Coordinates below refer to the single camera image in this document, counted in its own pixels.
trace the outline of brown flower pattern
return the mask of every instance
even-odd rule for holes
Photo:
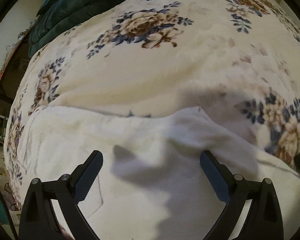
[[[288,105],[286,100],[270,89],[259,103],[253,99],[235,107],[252,124],[268,127],[270,144],[264,150],[296,169],[294,157],[300,154],[300,99]]]
[[[178,15],[177,8],[180,5],[181,2],[175,1],[164,5],[161,10],[141,10],[121,15],[116,20],[117,25],[101,34],[95,41],[88,43],[87,49],[90,49],[90,52],[87,59],[98,54],[109,43],[116,46],[123,42],[128,44],[142,42],[142,48],[152,49],[160,47],[163,42],[170,42],[176,47],[178,44],[173,40],[184,32],[180,28],[194,22]]]
[[[20,166],[16,161],[19,140],[22,136],[24,125],[22,124],[21,105],[27,87],[22,91],[19,96],[17,106],[13,109],[11,121],[9,126],[9,135],[7,138],[6,151],[8,158],[5,156],[4,168],[9,180],[12,195],[15,199],[18,209],[21,208],[20,195],[18,191],[18,182],[22,185],[22,173]]]
[[[247,16],[248,15],[248,12],[246,9],[244,8],[239,8],[239,6],[236,6],[234,4],[230,4],[228,8],[226,8],[226,10],[228,12],[231,12],[231,13],[236,13],[236,14],[239,14],[240,16]]]
[[[296,27],[293,20],[278,6],[274,5],[271,0],[237,0],[240,4],[247,7],[253,7],[254,9],[262,12],[265,15],[269,15],[268,9],[278,18],[278,20],[294,34],[300,34],[300,29]]]
[[[59,79],[58,75],[62,70],[61,64],[64,60],[64,57],[58,58],[55,62],[46,65],[45,68],[39,72],[39,81],[34,97],[34,103],[28,111],[29,116],[37,107],[47,105],[59,96],[59,94],[56,94],[56,89],[59,85],[56,85],[55,82]]]

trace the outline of dark green comforter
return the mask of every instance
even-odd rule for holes
[[[124,0],[45,0],[29,36],[29,57],[61,33]]]

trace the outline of blue flower pattern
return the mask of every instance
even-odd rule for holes
[[[262,13],[259,10],[253,7],[240,5],[237,0],[225,0],[225,1],[228,2],[229,6],[231,6],[230,8],[227,8],[227,11],[229,12],[240,12],[243,15],[246,15],[247,12],[250,12],[258,15],[259,17],[262,17]]]
[[[194,23],[193,20],[180,17],[172,11],[180,5],[181,2],[175,1],[164,5],[161,10],[150,9],[124,13],[117,18],[117,24],[112,29],[87,44],[87,49],[90,49],[87,59],[98,54],[107,43],[117,46],[124,42],[127,44],[142,42],[141,47],[149,49],[160,47],[162,42],[171,42],[173,47],[176,47],[177,43],[172,40],[183,33],[177,26],[189,26]]]
[[[300,36],[299,36],[299,35],[296,35],[296,34],[295,34],[295,35],[293,35],[293,37],[296,39],[297,42],[300,43]]]
[[[151,118],[151,114],[147,114],[147,115],[135,115],[131,112],[131,110],[129,111],[129,114],[127,115],[127,117],[143,117],[143,118]]]
[[[63,36],[69,35],[72,31],[74,31],[74,30],[75,30],[77,27],[79,27],[81,24],[82,24],[82,23],[79,23],[79,24],[77,24],[75,27],[73,27],[73,28],[67,30],[67,31],[63,34]]]
[[[251,22],[249,20],[247,20],[247,19],[243,19],[241,16],[238,16],[235,13],[232,14],[231,16],[233,18],[233,20],[231,20],[231,21],[234,22],[233,26],[237,26],[238,27],[237,31],[241,32],[243,30],[245,33],[249,34],[248,29],[251,29],[251,27],[249,25],[249,24],[251,24]]]
[[[19,184],[22,185],[23,176],[20,171],[19,163],[15,162],[15,159],[17,158],[17,147],[24,129],[24,125],[22,124],[21,105],[24,94],[27,92],[27,87],[28,85],[26,85],[24,90],[21,92],[17,106],[13,109],[6,147],[7,154],[9,154],[9,158],[7,158],[9,165],[6,166],[5,164],[5,170],[7,171],[7,176],[9,178],[10,185],[12,186],[13,197],[18,206],[20,206],[20,195],[15,190],[18,188],[16,186],[16,182],[19,182]]]
[[[40,106],[40,101],[47,100],[48,103],[56,99],[59,94],[56,93],[58,84],[55,84],[59,79],[59,74],[62,71],[62,63],[65,57],[57,58],[51,64],[46,65],[38,74],[37,92],[34,98],[34,103],[31,106],[28,115],[30,116],[33,111]]]
[[[257,103],[256,99],[252,99],[239,104],[239,111],[252,124],[269,127],[270,143],[264,150],[271,155],[282,157],[282,152],[285,151],[285,144],[287,144],[287,142],[282,142],[285,133],[296,133],[296,137],[300,137],[300,134],[297,136],[297,133],[300,133],[300,131],[297,131],[297,128],[291,129],[291,127],[297,127],[300,124],[300,98],[295,98],[292,104],[287,105],[282,98],[270,92],[259,103]],[[297,169],[297,166],[291,164],[291,160],[296,157],[300,163],[300,157],[297,157],[299,155],[300,152],[296,152],[291,158],[283,158],[283,161]]]

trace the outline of wall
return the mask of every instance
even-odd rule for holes
[[[44,0],[19,0],[0,23],[0,70],[7,53],[6,46],[16,43],[18,34],[26,30]]]
[[[13,54],[10,59],[9,66],[6,68],[5,76],[2,79],[2,86],[5,94],[14,99],[20,82],[24,76],[24,72],[19,70],[20,59],[29,60],[28,57],[29,44],[24,43],[18,47],[18,50]]]

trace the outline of metal screw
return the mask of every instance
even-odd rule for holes
[[[38,178],[35,178],[31,181],[32,184],[37,184],[39,182],[39,179]]]
[[[272,183],[271,179],[269,179],[269,178],[265,178],[265,182],[266,182],[266,184],[271,184]]]
[[[63,174],[62,176],[61,176],[61,180],[67,180],[67,179],[69,179],[70,178],[70,175],[69,174]]]
[[[242,177],[240,174],[235,174],[235,175],[234,175],[234,178],[235,178],[236,180],[242,180],[242,179],[243,179],[243,177]]]

